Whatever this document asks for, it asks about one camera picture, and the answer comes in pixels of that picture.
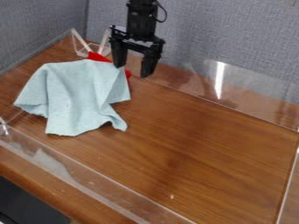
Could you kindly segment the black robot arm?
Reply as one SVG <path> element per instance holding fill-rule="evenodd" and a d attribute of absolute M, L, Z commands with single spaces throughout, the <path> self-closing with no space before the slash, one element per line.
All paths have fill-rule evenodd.
<path fill-rule="evenodd" d="M 165 41 L 155 36 L 157 8 L 164 7 L 157 0 L 128 0 L 125 27 L 111 25 L 109 44 L 112 60 L 116 68 L 127 64 L 127 51 L 132 50 L 144 55 L 141 61 L 140 77 L 148 77 L 153 72 L 161 58 Z"/>

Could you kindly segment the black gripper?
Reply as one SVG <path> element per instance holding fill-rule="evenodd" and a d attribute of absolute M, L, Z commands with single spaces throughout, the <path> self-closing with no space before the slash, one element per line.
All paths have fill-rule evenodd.
<path fill-rule="evenodd" d="M 161 58 L 165 44 L 164 40 L 155 35 L 137 37 L 127 33 L 127 28 L 123 26 L 112 25 L 109 30 L 109 44 L 115 67 L 123 67 L 125 65 L 127 52 L 132 50 L 144 55 L 140 77 L 148 77 L 153 73 L 157 61 Z"/>

